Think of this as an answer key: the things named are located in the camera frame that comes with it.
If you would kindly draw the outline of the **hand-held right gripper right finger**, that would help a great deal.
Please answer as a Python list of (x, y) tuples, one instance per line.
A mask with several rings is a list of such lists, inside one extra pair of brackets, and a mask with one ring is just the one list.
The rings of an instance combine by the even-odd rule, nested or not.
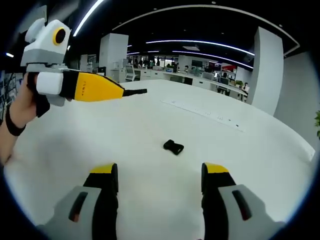
[(201, 207), (206, 240), (269, 240), (284, 228), (273, 221), (265, 203), (228, 169), (204, 162), (201, 166)]

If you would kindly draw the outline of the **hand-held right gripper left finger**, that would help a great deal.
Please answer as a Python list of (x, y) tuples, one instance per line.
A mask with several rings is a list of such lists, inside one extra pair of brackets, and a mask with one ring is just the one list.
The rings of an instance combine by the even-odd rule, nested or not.
[(118, 214), (118, 165), (93, 168), (54, 207), (53, 217), (37, 228), (50, 240), (115, 240)]

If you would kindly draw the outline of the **person's left hand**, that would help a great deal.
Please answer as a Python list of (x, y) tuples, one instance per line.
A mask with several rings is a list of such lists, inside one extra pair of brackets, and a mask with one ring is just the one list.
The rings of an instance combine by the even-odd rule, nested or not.
[(28, 87), (28, 77), (37, 83), (38, 73), (27, 72), (19, 87), (16, 98), (9, 107), (9, 114), (14, 125), (22, 129), (37, 116), (34, 92)]

